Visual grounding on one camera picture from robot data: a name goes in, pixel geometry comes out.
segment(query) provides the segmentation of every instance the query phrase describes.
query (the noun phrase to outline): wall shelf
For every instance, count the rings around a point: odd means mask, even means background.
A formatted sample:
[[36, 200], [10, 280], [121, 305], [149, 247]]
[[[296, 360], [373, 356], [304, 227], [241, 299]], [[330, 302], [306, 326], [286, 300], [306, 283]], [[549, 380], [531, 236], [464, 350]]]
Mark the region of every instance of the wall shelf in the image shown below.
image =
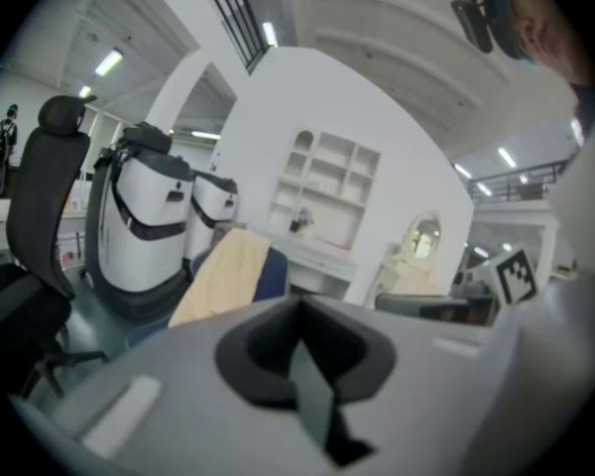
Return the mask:
[[313, 224], [303, 241], [320, 240], [350, 251], [361, 225], [379, 154], [353, 141], [312, 130], [297, 133], [276, 193], [270, 224], [288, 231], [299, 211], [307, 208]]
[[345, 197], [342, 197], [341, 195], [330, 194], [328, 192], [318, 190], [317, 188], [311, 188], [309, 186], [305, 186], [304, 191], [309, 192], [311, 194], [319, 195], [321, 197], [326, 197], [327, 199], [331, 199], [331, 200], [339, 202], [341, 204], [347, 204], [348, 206], [352, 206], [354, 208], [364, 209], [366, 207], [365, 204], [355, 202], [351, 199], [346, 199]]

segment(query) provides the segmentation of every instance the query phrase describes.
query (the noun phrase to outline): balcony railing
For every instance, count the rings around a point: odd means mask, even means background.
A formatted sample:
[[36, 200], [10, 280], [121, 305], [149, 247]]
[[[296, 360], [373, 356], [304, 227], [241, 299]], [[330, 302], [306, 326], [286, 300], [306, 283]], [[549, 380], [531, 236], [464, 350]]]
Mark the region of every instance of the balcony railing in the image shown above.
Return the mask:
[[227, 35], [231, 39], [242, 62], [251, 72], [269, 48], [263, 41], [260, 27], [249, 0], [213, 0], [223, 19]]
[[567, 164], [568, 161], [559, 161], [476, 178], [467, 183], [467, 189], [475, 203], [545, 199], [550, 186], [557, 182]]

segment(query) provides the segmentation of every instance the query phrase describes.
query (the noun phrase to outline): small figurine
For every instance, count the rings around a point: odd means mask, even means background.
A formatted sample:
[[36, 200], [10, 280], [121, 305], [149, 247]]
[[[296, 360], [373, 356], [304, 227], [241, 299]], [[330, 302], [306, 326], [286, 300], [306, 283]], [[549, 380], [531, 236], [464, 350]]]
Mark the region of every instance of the small figurine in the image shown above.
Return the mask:
[[301, 233], [304, 227], [309, 226], [313, 222], [313, 215], [310, 212], [310, 210], [306, 207], [302, 207], [299, 209], [297, 217], [294, 220], [292, 220], [289, 230], [292, 233], [298, 234]]

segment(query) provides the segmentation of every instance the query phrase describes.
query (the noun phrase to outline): person's ear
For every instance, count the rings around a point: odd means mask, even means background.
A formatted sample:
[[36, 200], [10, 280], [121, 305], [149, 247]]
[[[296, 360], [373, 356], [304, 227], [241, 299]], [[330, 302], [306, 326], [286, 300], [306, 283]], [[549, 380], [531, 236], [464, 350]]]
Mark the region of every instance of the person's ear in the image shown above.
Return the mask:
[[522, 18], [516, 26], [518, 43], [524, 53], [532, 52], [536, 48], [536, 22], [533, 18]]

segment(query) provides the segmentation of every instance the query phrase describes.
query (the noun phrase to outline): chair headrest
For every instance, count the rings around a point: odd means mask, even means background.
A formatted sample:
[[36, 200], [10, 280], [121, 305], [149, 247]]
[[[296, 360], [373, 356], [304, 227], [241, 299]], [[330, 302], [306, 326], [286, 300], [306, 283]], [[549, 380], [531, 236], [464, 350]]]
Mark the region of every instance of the chair headrest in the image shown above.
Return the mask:
[[97, 97], [71, 97], [69, 95], [57, 95], [47, 100], [40, 114], [38, 123], [45, 131], [60, 136], [69, 136], [77, 132], [83, 115], [85, 104], [92, 102]]

